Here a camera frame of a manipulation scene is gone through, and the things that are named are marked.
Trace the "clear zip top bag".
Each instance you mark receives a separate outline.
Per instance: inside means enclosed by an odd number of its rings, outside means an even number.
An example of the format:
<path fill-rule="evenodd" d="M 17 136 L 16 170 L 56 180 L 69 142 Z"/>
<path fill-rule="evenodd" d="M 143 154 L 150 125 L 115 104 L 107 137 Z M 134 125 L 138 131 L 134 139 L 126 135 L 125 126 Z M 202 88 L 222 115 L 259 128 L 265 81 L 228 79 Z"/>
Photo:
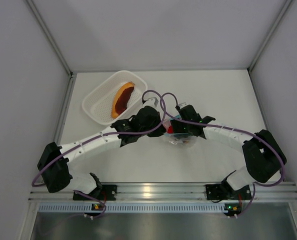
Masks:
<path fill-rule="evenodd" d="M 178 121 L 178 119 L 180 119 L 180 116 L 179 115 L 177 115 L 176 117 L 175 117 L 175 119 L 173 119 L 173 118 L 168 118 L 168 119 L 166 119 L 164 122 L 163 122 L 163 126 L 164 125 L 166 125 L 166 124 L 168 124 L 168 123 L 170 123 L 171 125 L 172 125 L 172 127 L 173 127 L 173 120 L 177 120 Z M 162 136 L 162 138 L 163 138 L 163 140 L 165 141 L 165 142 L 168 142 L 168 143 L 170 143 L 170 144 L 172 144 L 172 145 L 174 145 L 174 146 L 177 146 L 177 147 L 179 147 L 179 148 L 190 148 L 190 147 L 192 147 L 195 143 L 196 143 L 196 141 L 197 141 L 197 137 L 196 136 L 194 136 L 194 135 L 189 135 L 188 133 L 173 133 L 173 134 L 167 134 L 166 132 L 165 132 L 165 134 Z M 185 144 L 185 145 L 183 145 L 182 144 L 182 140 L 183 139 L 190 139 L 190 143 L 189 144 Z"/>

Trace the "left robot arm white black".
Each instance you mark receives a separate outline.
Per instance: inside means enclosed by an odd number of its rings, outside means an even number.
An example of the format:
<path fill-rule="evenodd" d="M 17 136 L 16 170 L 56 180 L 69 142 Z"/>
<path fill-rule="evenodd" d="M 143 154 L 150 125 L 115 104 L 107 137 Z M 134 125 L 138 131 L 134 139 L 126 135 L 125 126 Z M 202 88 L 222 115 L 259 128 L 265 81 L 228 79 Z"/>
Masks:
<path fill-rule="evenodd" d="M 103 152 L 133 144 L 143 136 L 160 137 L 165 133 L 164 118 L 155 107 L 147 105 L 130 118 L 117 120 L 92 136 L 63 145 L 51 142 L 37 164 L 38 175 L 49 193 L 69 189 L 96 200 L 102 193 L 101 182 L 92 172 L 79 172 L 78 166 Z"/>

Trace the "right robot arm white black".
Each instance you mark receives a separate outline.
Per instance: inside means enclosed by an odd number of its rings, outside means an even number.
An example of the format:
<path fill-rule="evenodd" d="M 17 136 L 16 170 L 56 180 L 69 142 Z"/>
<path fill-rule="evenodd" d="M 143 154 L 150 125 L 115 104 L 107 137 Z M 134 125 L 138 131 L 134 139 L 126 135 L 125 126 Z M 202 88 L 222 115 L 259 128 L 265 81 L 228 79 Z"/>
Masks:
<path fill-rule="evenodd" d="M 214 117 L 202 118 L 190 104 L 175 107 L 180 118 L 179 132 L 226 145 L 244 157 L 245 165 L 225 177 L 219 184 L 221 194 L 232 199 L 245 186 L 265 184 L 287 163 L 287 159 L 273 135 L 265 129 L 256 133 L 221 125 Z"/>

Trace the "red fake apple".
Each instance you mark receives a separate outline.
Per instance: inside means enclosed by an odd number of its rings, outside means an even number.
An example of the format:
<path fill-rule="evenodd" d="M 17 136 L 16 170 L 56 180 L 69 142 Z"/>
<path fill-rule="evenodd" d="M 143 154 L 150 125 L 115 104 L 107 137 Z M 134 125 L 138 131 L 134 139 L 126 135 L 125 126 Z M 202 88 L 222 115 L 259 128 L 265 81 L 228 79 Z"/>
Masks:
<path fill-rule="evenodd" d="M 170 123 L 165 124 L 164 127 L 166 129 L 167 134 L 173 134 L 174 133 L 173 127 L 172 127 L 172 125 Z"/>

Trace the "orange maroon fake fruit slice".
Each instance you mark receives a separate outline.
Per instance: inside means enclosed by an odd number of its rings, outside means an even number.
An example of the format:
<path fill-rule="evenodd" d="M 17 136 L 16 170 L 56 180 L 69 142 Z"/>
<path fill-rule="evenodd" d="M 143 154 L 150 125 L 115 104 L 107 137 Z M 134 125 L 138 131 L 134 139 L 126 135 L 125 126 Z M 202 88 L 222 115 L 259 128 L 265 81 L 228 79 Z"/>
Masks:
<path fill-rule="evenodd" d="M 127 109 L 129 99 L 134 89 L 135 84 L 133 82 L 127 82 L 117 91 L 112 103 L 111 117 L 113 119 L 119 117 Z"/>

